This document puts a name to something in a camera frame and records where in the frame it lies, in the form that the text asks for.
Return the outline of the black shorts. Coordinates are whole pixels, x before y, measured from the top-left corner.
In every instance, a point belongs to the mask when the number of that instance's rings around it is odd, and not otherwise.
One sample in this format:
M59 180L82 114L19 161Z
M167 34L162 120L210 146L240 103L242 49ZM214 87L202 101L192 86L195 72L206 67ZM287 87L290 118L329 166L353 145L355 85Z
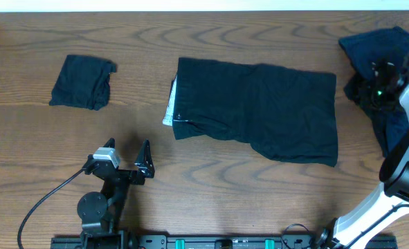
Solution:
M338 162L333 73L181 57L173 86L177 140L209 136L270 160Z

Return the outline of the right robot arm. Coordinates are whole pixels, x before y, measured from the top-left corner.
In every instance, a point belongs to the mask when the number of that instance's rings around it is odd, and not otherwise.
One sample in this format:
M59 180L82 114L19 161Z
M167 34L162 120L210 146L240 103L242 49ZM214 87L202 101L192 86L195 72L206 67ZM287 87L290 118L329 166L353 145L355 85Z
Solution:
M404 110L409 123L409 53L403 64L382 61L374 66L375 83L361 86L360 100L373 111ZM380 183L351 212L331 221L312 248L364 248L391 223L409 214L409 129L388 153Z

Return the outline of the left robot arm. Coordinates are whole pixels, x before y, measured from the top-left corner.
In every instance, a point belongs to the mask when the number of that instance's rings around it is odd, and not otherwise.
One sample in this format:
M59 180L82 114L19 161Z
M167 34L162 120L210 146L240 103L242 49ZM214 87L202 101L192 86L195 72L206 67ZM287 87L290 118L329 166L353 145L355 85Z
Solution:
M103 180L99 192L89 192L78 202L77 213L82 220L82 248L138 248L137 238L119 228L120 218L132 185L144 185L154 178L155 169L150 143L145 140L134 162L137 170L120 169L115 140L88 156L82 169L86 175Z

